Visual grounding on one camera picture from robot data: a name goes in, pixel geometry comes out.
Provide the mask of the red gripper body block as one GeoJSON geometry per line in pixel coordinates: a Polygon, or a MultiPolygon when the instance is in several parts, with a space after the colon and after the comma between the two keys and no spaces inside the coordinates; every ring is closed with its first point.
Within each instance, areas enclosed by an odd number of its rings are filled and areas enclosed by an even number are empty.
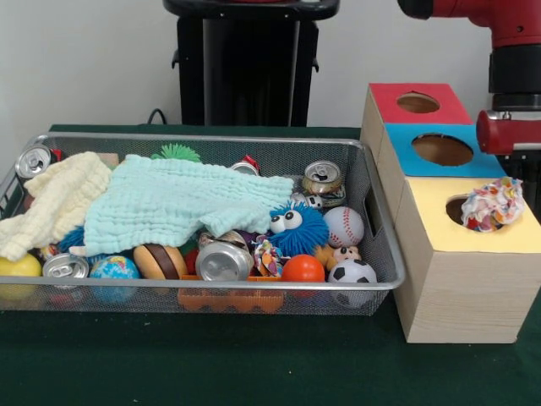
{"type": "Polygon", "coordinates": [[[540,150],[540,112],[484,110],[478,115],[476,131],[479,147],[487,154],[540,150]]]}

